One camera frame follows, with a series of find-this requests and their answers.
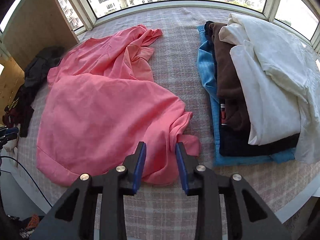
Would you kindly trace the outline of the pine plank board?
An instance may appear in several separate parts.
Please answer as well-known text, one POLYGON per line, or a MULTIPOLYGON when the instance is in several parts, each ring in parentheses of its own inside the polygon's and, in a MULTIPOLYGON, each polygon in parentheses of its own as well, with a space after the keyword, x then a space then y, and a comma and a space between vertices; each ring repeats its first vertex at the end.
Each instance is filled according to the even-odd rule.
POLYGON ((5 114, 5 107, 12 103, 17 90, 24 83, 24 71, 12 57, 7 58, 7 60, 1 57, 1 66, 3 66, 0 82, 2 119, 5 114))

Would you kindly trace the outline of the large upright wooden board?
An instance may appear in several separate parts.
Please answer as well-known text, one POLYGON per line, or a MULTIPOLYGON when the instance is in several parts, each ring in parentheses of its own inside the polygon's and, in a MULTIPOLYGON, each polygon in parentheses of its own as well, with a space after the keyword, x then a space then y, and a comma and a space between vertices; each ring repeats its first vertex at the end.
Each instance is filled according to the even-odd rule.
POLYGON ((22 0, 4 29, 2 41, 22 69, 43 48, 68 50, 79 43, 58 0, 22 0))

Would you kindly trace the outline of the dark red yellow garment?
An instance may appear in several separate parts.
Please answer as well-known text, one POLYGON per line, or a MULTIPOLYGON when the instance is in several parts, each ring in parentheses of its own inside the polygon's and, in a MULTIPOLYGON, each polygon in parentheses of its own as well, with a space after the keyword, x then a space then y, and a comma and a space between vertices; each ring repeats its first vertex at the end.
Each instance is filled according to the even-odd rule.
POLYGON ((33 116, 34 109, 31 107, 37 90, 34 87, 25 87, 21 85, 11 104, 4 109, 2 122, 8 128, 20 125, 20 137, 28 136, 28 128, 33 116))

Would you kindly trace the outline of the black bag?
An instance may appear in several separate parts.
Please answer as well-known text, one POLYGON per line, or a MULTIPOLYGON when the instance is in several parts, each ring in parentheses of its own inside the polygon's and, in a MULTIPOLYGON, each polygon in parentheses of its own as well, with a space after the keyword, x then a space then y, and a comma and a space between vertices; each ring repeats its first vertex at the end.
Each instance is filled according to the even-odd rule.
POLYGON ((60 46, 42 49, 24 70, 24 86, 41 85, 46 80, 49 70, 59 65, 64 53, 65 49, 60 46))

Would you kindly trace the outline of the pink shirt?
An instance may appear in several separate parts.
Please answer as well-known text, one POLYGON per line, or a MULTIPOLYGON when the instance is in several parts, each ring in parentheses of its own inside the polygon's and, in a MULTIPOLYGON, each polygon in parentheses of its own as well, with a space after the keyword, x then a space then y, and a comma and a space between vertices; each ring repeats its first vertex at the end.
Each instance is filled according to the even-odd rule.
POLYGON ((189 155, 200 154, 198 137, 185 134, 193 114, 153 79, 151 45, 161 35, 140 24, 90 38, 49 71, 36 165, 52 183, 70 186, 83 173, 104 174, 142 141, 142 180, 168 185, 178 177, 178 142, 189 155))

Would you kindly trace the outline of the blue folded garment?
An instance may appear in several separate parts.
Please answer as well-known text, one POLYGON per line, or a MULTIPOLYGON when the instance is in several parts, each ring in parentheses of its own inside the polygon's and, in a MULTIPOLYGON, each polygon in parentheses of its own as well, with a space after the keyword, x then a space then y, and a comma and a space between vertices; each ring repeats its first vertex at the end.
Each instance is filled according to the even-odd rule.
POLYGON ((249 145, 244 140, 245 133, 234 131, 221 124, 222 101, 217 97, 215 78, 216 61, 213 43, 206 34, 204 25, 198 26, 200 46, 197 55, 197 68, 202 86, 209 96, 214 135, 214 166, 254 165, 269 162, 285 163, 295 159, 295 145, 298 135, 283 139, 271 146, 249 145))

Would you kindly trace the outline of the white folded garment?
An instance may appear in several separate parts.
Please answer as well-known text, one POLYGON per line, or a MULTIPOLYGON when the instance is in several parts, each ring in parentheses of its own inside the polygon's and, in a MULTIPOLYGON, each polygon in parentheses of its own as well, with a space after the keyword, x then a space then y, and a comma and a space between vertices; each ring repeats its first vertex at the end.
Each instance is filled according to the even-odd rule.
POLYGON ((219 32, 230 56, 251 122, 248 143, 266 145, 299 136, 295 159, 319 161, 319 69, 312 50, 285 29, 230 13, 219 32))

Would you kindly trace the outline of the brown folded garment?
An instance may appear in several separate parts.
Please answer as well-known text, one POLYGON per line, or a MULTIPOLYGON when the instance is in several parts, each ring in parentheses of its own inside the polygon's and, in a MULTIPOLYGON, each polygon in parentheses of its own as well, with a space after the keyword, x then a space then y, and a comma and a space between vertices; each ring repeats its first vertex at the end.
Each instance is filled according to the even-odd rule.
POLYGON ((250 129, 250 120, 242 86, 230 56, 233 44, 220 41, 219 32, 224 23, 211 23, 209 30, 217 62, 217 96, 225 105, 224 123, 239 131, 250 129))

